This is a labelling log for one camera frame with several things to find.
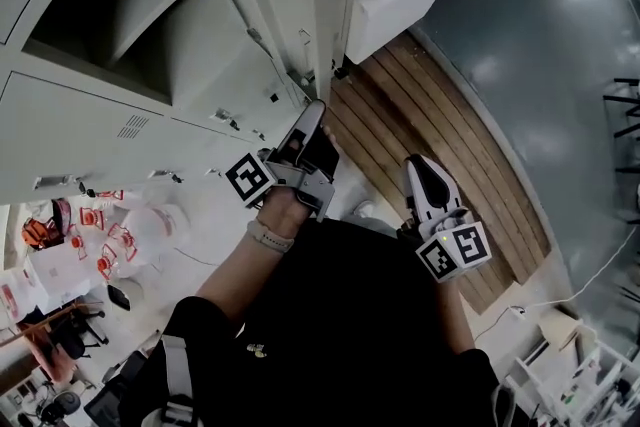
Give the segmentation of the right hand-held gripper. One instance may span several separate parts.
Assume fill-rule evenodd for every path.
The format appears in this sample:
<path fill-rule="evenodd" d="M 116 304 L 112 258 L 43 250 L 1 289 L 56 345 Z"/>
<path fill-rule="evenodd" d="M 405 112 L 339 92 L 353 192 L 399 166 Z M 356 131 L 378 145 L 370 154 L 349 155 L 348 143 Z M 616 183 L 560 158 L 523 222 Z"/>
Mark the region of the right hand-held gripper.
<path fill-rule="evenodd" d="M 420 161 L 411 154 L 403 163 L 404 195 L 411 216 L 428 221 L 404 226 L 398 239 L 444 283 L 489 262 L 492 253 L 483 224 L 461 208 L 453 178 L 434 161 Z"/>

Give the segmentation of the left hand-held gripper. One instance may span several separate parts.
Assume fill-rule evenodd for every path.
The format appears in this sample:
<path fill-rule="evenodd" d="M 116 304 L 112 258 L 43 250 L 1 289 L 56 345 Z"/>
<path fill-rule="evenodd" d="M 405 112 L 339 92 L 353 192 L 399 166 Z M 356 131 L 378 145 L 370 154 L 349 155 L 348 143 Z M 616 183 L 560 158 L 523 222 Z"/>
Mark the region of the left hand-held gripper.
<path fill-rule="evenodd" d="M 225 177 L 242 204 L 251 208 L 262 202 L 273 188 L 289 188 L 308 207 L 316 220 L 324 220 L 334 196 L 334 174 L 339 153 L 319 128 L 326 104 L 314 100 L 307 105 L 276 148 L 247 153 L 232 165 Z M 301 155 L 301 164 L 296 164 Z"/>

